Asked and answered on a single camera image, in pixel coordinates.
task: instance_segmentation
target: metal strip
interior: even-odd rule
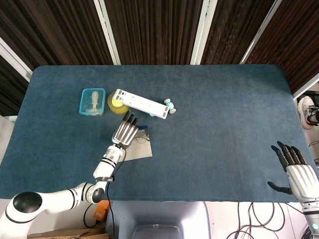
[[[213,21],[217,0],[204,0],[200,18],[197,27],[193,53],[191,56],[191,65],[200,65],[201,58],[204,53],[210,26]]]
[[[113,36],[113,32],[112,32],[112,28],[111,28],[111,24],[110,24],[108,12],[106,10],[104,0],[94,0],[94,5],[96,8],[96,12],[98,13],[98,16],[99,16],[99,20],[101,23],[101,27],[102,27],[105,39],[106,39],[106,43],[109,47],[113,64],[120,65],[121,61],[120,61],[119,53],[116,47],[115,39]]]
[[[299,96],[301,96],[304,92],[306,92],[318,81],[319,81],[319,72],[293,94],[294,100],[297,99]]]
[[[0,37],[0,55],[16,70],[22,75],[25,80],[30,82],[32,71],[31,69],[22,61],[20,57],[5,43],[5,41]]]
[[[255,45],[257,44],[259,38],[261,37],[261,35],[263,34],[264,30],[266,29],[268,23],[270,22],[271,18],[273,17],[273,15],[275,14],[275,12],[277,11],[279,5],[281,4],[282,0],[275,0],[273,5],[271,6],[271,8],[269,9],[269,12],[267,13],[264,21],[261,23],[260,28],[258,29],[255,37],[253,38],[252,42],[250,43],[249,47],[247,48],[243,58],[241,59],[241,61],[239,62],[239,64],[245,64],[245,62],[247,61],[250,53],[253,51]]]

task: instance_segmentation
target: orange device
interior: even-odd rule
[[[98,206],[95,209],[93,217],[96,220],[103,222],[108,214],[110,205],[108,200],[102,200],[98,203]]]

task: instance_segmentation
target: cardboard box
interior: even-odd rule
[[[56,230],[28,235],[28,239],[109,239],[104,228]]]

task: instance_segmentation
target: white shoe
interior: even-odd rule
[[[303,97],[299,101],[298,112],[300,114],[300,122],[305,129],[311,129],[314,126],[318,126],[317,122],[310,120],[310,117],[314,116],[317,111],[319,111],[318,108],[315,107],[314,102],[309,96]]]

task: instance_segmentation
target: wooden wall panel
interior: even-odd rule
[[[121,64],[189,64],[202,0],[105,0]]]
[[[319,72],[319,1],[283,0],[247,63],[281,66],[292,93]]]
[[[18,114],[28,82],[0,56],[0,115]]]
[[[274,0],[219,0],[202,64],[238,64]]]
[[[112,64],[93,0],[1,0],[0,37],[33,70]]]

